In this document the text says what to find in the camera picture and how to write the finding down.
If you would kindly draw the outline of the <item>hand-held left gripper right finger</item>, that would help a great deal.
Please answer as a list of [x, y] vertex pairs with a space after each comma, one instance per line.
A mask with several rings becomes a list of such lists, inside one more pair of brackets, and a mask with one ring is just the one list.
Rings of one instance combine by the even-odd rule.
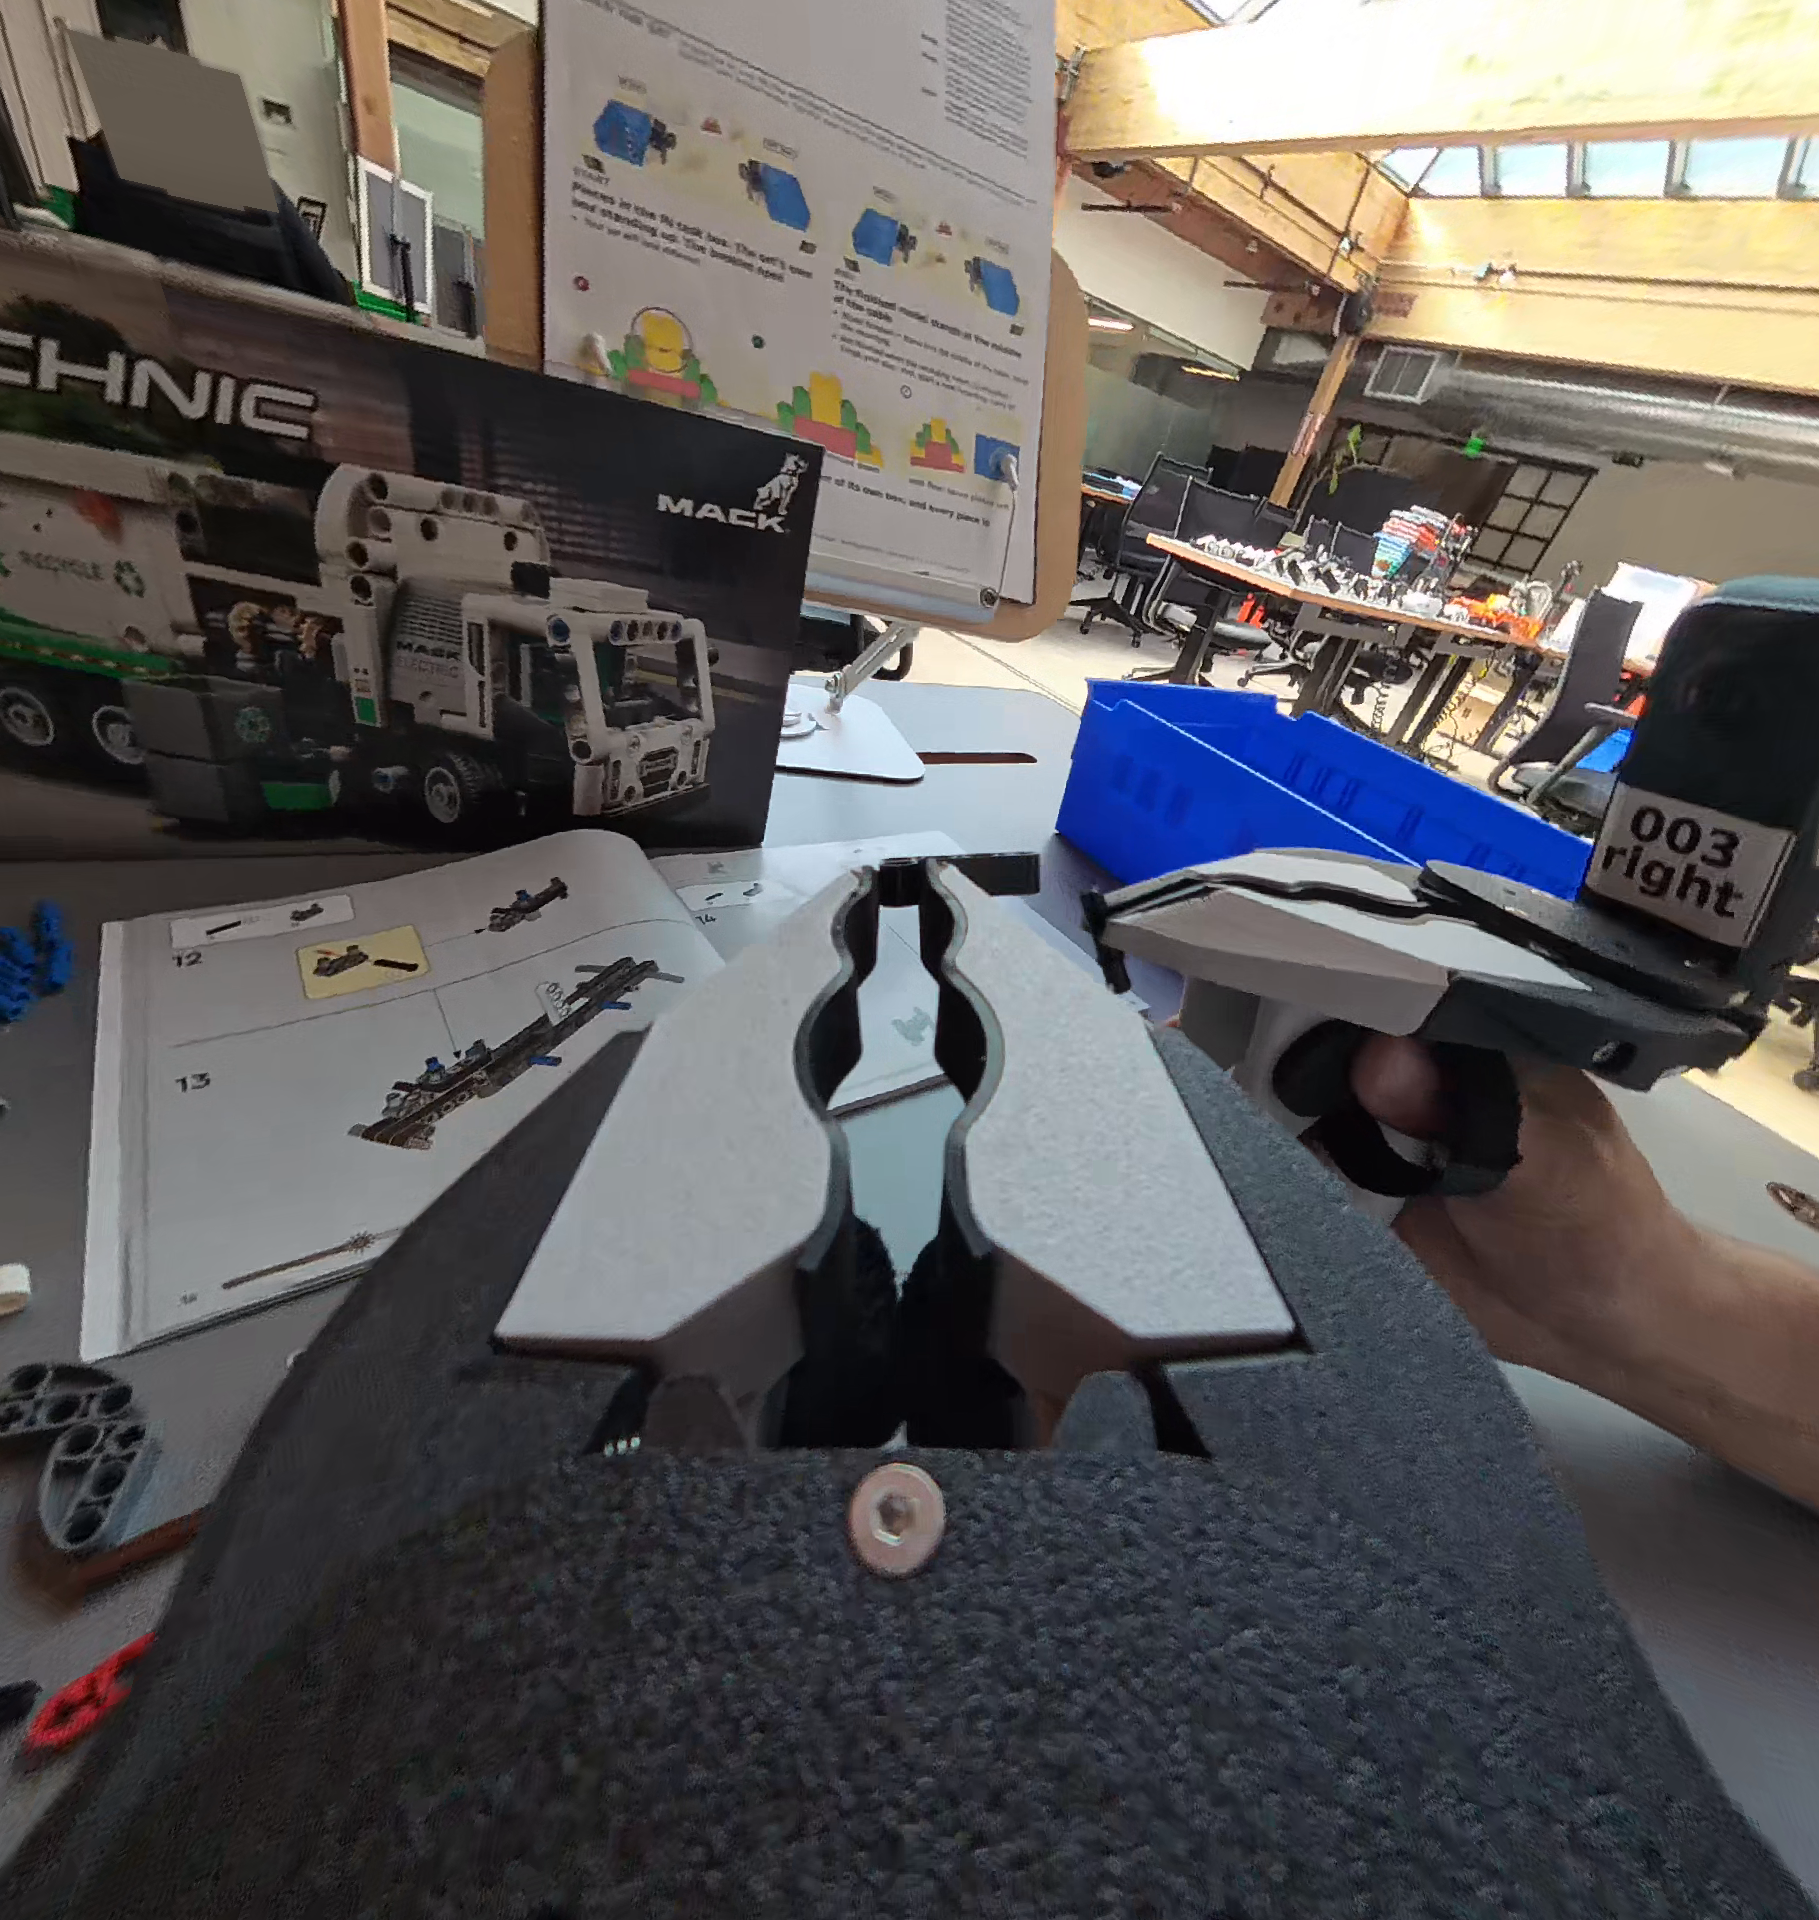
[[920, 1443], [1044, 1444], [1096, 1375], [1273, 1356], [1298, 1317], [1153, 1025], [958, 862], [920, 872], [962, 1098], [920, 1259]]

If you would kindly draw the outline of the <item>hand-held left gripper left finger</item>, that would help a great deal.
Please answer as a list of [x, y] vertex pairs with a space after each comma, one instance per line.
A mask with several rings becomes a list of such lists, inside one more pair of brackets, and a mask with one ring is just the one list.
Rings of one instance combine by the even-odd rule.
[[856, 867], [655, 1019], [501, 1347], [706, 1379], [754, 1438], [876, 1444], [876, 1236], [828, 1112], [873, 959], [876, 872]]

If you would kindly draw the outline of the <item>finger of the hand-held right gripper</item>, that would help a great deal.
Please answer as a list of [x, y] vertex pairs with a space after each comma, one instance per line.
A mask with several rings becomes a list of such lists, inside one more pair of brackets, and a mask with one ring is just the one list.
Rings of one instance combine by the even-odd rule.
[[1594, 988], [1560, 963], [1380, 888], [1153, 884], [1096, 894], [1094, 938], [1193, 985], [1393, 1038], [1415, 1036], [1459, 988], [1584, 1012], [1594, 1006]]
[[1145, 914], [1155, 906], [1237, 888], [1273, 899], [1336, 903], [1375, 916], [1423, 916], [1423, 870], [1329, 850], [1257, 850], [1198, 862], [1101, 896], [1103, 916]]

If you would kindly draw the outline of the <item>black lego beam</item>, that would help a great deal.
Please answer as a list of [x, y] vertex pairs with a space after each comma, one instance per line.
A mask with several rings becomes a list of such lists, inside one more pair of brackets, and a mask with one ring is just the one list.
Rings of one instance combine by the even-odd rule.
[[1030, 897], [1041, 883], [1037, 852], [893, 855], [877, 863], [873, 897], [883, 907], [921, 907], [938, 870], [965, 876], [990, 897]]

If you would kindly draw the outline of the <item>red lego connector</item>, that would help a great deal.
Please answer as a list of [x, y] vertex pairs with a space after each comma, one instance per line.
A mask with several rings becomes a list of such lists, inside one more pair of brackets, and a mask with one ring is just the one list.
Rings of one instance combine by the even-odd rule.
[[26, 1728], [21, 1757], [43, 1763], [102, 1730], [104, 1722], [128, 1702], [138, 1668], [152, 1646], [154, 1634], [137, 1638], [52, 1691]]

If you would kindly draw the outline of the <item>person's right forearm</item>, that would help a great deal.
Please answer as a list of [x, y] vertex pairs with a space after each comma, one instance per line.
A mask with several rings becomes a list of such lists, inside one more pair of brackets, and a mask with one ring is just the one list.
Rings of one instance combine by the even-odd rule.
[[1819, 1269], [1666, 1218], [1521, 1289], [1495, 1350], [1819, 1514]]

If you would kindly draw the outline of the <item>lego instruction booklet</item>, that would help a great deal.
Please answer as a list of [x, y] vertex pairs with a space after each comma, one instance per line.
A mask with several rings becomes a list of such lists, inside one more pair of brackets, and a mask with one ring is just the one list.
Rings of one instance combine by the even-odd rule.
[[82, 1361], [352, 1276], [615, 1038], [944, 833], [650, 859], [563, 830], [102, 933]]

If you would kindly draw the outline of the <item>lego truck set box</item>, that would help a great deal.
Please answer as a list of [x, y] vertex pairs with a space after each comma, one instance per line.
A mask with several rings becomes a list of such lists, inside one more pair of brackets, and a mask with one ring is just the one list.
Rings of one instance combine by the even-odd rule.
[[0, 857], [754, 845], [821, 470], [0, 222]]

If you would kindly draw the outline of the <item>person's right hand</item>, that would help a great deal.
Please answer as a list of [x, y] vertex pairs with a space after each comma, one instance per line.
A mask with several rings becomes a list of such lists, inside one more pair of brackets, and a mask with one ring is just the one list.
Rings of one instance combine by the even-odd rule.
[[1584, 1382], [1666, 1355], [1722, 1304], [1713, 1238], [1586, 1075], [1521, 1068], [1518, 1085], [1518, 1166], [1477, 1198], [1409, 1200], [1396, 1234], [1501, 1361]]

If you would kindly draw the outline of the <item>white metal stand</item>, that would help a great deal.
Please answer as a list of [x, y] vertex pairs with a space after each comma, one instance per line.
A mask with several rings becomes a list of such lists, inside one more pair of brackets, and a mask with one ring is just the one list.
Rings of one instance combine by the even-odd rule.
[[912, 787], [921, 756], [884, 710], [856, 689], [913, 643], [912, 622], [879, 624], [854, 659], [828, 677], [789, 676], [777, 746], [777, 771]]

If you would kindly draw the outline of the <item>printed instruction sheet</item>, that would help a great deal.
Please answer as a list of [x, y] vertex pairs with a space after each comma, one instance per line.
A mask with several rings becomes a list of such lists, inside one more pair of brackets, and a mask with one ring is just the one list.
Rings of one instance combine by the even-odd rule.
[[1027, 604], [1054, 4], [540, 9], [545, 369], [824, 458], [810, 575]]

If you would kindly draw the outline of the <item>wooden clipboard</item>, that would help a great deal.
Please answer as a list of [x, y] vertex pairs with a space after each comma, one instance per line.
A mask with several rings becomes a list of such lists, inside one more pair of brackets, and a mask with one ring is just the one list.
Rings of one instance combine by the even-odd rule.
[[[509, 28], [481, 77], [483, 351], [497, 362], [543, 371], [543, 46], [540, 25], [511, 20]], [[1032, 511], [1030, 598], [986, 609], [977, 592], [835, 555], [826, 540], [816, 540], [802, 589], [806, 601], [1000, 642], [1037, 638], [1067, 613], [1076, 576], [1079, 470], [1073, 459], [1087, 423], [1084, 318], [1084, 291], [1064, 255], [1051, 253], [1041, 420], [1019, 489], [1019, 503]]]

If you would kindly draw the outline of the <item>white framed panel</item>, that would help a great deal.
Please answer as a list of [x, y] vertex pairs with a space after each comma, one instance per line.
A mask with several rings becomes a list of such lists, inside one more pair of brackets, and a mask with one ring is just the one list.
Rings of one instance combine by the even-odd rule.
[[371, 162], [355, 160], [360, 291], [411, 320], [433, 316], [433, 197]]

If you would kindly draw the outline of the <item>grey air duct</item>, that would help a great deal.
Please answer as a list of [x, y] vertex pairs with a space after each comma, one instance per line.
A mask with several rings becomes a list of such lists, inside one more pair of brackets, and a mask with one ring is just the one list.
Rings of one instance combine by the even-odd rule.
[[1393, 341], [1365, 341], [1336, 394], [1431, 437], [1819, 486], [1819, 397]]

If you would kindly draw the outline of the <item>dark grey lego frame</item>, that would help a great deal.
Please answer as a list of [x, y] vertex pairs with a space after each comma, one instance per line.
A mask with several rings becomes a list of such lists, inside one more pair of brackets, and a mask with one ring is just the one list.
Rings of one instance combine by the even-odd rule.
[[0, 1447], [48, 1444], [80, 1428], [131, 1418], [128, 1379], [80, 1361], [31, 1361], [0, 1382]]
[[43, 1544], [72, 1566], [125, 1549], [154, 1460], [152, 1428], [131, 1413], [67, 1428], [43, 1460], [37, 1485]]

